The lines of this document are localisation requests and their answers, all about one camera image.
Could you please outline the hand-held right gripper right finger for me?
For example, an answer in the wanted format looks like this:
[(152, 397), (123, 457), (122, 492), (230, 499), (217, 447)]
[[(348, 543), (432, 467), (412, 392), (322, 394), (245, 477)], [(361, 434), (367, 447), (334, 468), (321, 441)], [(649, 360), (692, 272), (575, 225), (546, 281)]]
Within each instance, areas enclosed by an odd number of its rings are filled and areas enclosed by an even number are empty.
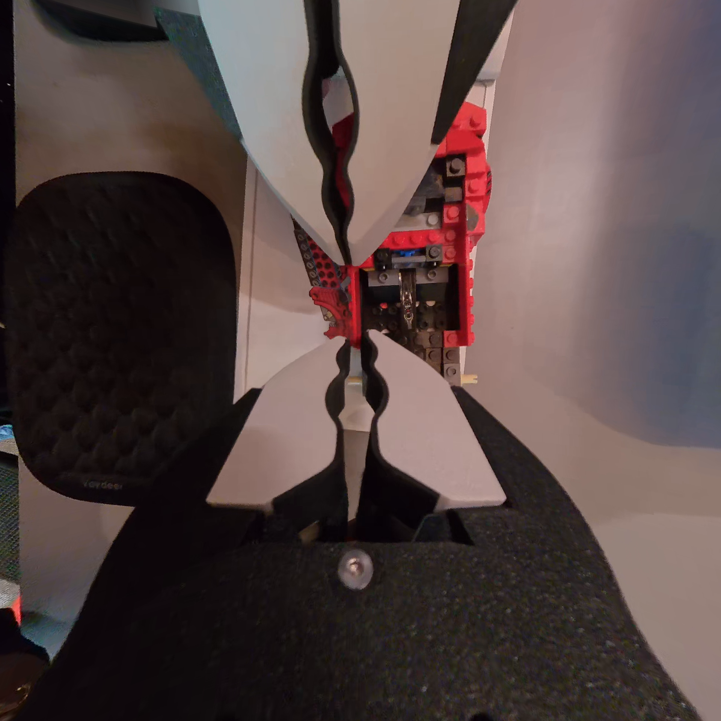
[(434, 510), (502, 505), (506, 493), (452, 386), (380, 331), (366, 332), (363, 351), (380, 460), (429, 490)]

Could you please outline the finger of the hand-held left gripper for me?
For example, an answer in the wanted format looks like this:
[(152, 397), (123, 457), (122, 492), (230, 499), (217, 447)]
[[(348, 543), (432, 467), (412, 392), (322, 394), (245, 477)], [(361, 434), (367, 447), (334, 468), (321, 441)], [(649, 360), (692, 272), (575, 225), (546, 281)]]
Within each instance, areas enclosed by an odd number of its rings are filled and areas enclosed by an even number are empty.
[(199, 7), (249, 158), (324, 252), (349, 262), (321, 104), (322, 31), (314, 3), (206, 1)]
[(364, 262), (399, 221), (437, 149), (431, 136), (458, 1), (340, 1), (337, 32), (353, 102), (342, 160), (345, 238)]

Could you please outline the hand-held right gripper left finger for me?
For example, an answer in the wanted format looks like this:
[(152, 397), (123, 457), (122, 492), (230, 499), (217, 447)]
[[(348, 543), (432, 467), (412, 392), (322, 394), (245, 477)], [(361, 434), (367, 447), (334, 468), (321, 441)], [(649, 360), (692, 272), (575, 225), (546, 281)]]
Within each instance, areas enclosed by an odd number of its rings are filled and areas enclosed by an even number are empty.
[(206, 498), (211, 506), (270, 510), (272, 501), (342, 458), (350, 343), (326, 339), (262, 387)]

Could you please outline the red and black lego car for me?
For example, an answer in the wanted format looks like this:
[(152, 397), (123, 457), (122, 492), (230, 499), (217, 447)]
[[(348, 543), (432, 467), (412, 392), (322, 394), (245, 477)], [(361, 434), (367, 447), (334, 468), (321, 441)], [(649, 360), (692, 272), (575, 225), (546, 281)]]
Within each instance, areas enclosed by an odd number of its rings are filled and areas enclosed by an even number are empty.
[(472, 253), (485, 230), (492, 174), (486, 110), (464, 102), (406, 211), (359, 266), (341, 266), (311, 290), (326, 336), (360, 347), (376, 330), (451, 385), (463, 384), (473, 344)]

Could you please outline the lego instruction booklet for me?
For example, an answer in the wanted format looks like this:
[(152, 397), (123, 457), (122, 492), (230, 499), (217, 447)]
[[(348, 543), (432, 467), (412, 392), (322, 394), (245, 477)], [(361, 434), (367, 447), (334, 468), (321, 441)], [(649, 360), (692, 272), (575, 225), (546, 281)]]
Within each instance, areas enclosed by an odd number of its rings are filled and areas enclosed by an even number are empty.
[(291, 216), (247, 162), (235, 397), (325, 341)]

